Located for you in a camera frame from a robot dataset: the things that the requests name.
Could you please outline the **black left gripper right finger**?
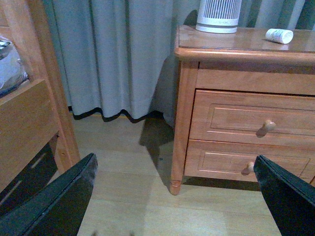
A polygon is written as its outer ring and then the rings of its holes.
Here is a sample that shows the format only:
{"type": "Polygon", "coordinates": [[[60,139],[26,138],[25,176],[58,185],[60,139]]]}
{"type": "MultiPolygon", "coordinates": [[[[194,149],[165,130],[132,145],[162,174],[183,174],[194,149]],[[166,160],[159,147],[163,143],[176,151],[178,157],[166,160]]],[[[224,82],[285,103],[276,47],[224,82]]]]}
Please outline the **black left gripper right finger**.
{"type": "Polygon", "coordinates": [[[315,188],[263,155],[253,170],[281,235],[313,236],[315,188]]]}

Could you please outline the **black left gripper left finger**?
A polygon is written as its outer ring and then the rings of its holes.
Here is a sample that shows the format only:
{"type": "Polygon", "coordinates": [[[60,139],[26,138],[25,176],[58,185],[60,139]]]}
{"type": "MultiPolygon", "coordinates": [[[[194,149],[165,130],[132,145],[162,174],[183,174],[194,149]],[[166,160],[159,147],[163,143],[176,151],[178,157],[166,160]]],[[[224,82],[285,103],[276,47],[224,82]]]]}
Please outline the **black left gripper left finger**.
{"type": "Polygon", "coordinates": [[[92,196],[97,157],[88,154],[0,218],[2,236],[75,236],[92,196]]]}

